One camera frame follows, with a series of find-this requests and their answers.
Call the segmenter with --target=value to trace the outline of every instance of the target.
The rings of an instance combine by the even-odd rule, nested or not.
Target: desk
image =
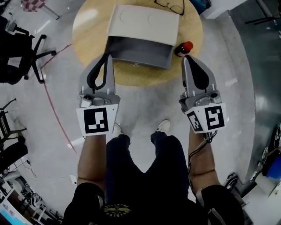
[[[32,225],[18,210],[10,203],[8,197],[12,194],[15,189],[9,191],[5,196],[1,191],[1,195],[5,196],[4,200],[0,203],[0,214],[9,221],[10,224],[17,225]]]
[[[72,31],[74,51],[85,67],[104,53],[108,22],[115,4],[139,5],[172,12],[169,8],[157,5],[154,0],[86,0],[74,20]],[[202,44],[202,23],[190,1],[184,0],[184,4],[185,11],[184,15],[180,16],[177,45],[191,41],[194,48],[190,54],[196,57]],[[141,65],[134,67],[133,64],[116,61],[114,62],[115,82],[128,86],[149,86],[167,82],[181,76],[181,59],[173,55],[170,70]]]

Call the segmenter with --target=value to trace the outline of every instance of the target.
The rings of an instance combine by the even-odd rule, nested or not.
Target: black t-shirt
[[[105,204],[104,193],[92,183],[80,184],[67,207],[63,224],[135,225],[135,224],[244,224],[239,202],[223,186],[214,185],[201,191],[200,201],[174,199],[167,193],[161,199]]]

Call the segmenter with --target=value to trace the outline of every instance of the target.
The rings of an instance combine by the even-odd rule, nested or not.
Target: bottle
[[[177,56],[184,57],[191,51],[192,48],[193,48],[193,43],[190,41],[181,43],[178,47],[175,48],[175,54]]]

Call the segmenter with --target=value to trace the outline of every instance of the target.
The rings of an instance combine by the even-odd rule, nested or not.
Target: concrete floor
[[[29,30],[36,38],[47,34],[42,51],[64,49],[72,43],[72,25],[83,0],[49,0],[47,6],[61,17],[52,19],[42,11],[24,12],[17,0],[12,0],[10,11],[19,27]],[[221,34],[213,20],[202,19],[204,40],[199,58],[214,72],[218,90],[227,104],[227,128],[218,132],[212,147],[219,180],[224,183],[227,175],[238,170],[241,149],[241,118],[239,117],[239,79]],[[42,66],[50,57],[38,61]],[[70,203],[76,186],[70,175],[77,174],[77,163],[83,145],[76,117],[78,107],[78,80],[83,66],[77,59],[73,47],[66,48],[43,69],[46,87],[54,110],[72,142],[71,148],[49,103],[44,85],[39,84],[33,71],[29,80],[21,80],[16,85],[0,84],[0,105],[13,98],[16,103],[9,107],[11,121],[19,127],[24,124],[28,157],[35,178],[29,169],[18,168],[29,185],[53,210],[63,214]],[[149,136],[163,119],[171,120],[170,134],[175,135],[186,149],[188,145],[189,123],[178,103],[184,91],[180,78],[152,87],[128,87],[116,85],[116,93],[121,97],[117,122],[131,137],[131,155],[135,164],[146,171],[155,158],[154,146]]]

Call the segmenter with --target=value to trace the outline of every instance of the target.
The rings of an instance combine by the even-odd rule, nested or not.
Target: box lid
[[[115,5],[108,26],[108,36],[122,36],[175,46],[179,15],[159,9]]]

